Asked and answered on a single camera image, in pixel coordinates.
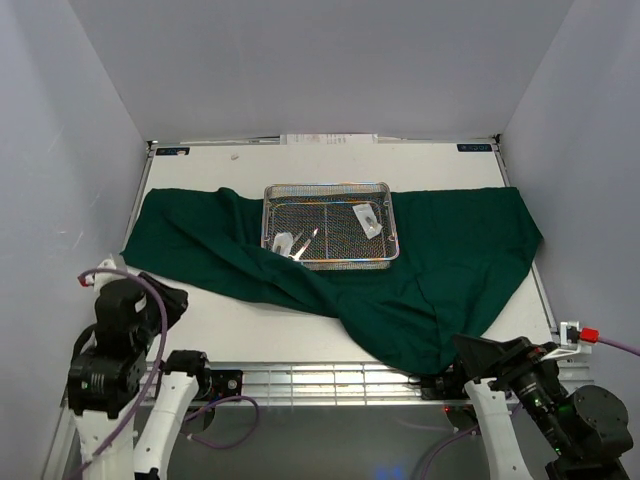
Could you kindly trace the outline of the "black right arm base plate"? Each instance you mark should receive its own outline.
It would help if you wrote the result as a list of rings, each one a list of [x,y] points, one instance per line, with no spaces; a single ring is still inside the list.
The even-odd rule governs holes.
[[[468,395],[464,385],[468,377],[453,369],[429,376],[411,376],[408,384],[415,387],[422,400],[464,400]]]

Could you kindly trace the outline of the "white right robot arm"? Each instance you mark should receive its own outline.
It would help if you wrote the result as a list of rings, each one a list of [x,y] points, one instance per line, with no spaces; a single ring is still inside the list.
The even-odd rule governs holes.
[[[451,375],[454,390],[469,397],[478,421],[493,479],[528,479],[506,405],[512,392],[557,457],[545,472],[550,479],[625,479],[620,458],[634,442],[624,403],[596,385],[568,392],[558,362],[586,353],[601,339],[597,330],[564,322],[557,343],[534,344],[526,337],[499,342],[457,334],[461,360]]]

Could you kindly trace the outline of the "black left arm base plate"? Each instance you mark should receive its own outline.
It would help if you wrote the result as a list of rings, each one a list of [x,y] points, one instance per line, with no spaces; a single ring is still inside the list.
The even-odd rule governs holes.
[[[201,399],[205,402],[242,394],[244,372],[236,369],[205,370],[206,387]]]

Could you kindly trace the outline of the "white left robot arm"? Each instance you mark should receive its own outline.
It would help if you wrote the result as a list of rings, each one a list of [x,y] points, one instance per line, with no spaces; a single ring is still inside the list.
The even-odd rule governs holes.
[[[191,401],[212,376],[199,351],[164,353],[188,294],[114,257],[83,273],[96,321],[78,337],[67,402],[80,440],[74,479],[164,479]]]

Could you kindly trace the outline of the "dark green surgical drape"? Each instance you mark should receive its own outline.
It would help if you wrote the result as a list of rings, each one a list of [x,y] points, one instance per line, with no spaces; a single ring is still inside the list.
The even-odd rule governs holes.
[[[457,334],[486,332],[527,277],[542,236],[515,188],[392,197],[400,254],[383,270],[313,271],[260,245],[259,200],[154,189],[123,250],[134,268],[224,296],[339,320],[376,360],[434,375]]]

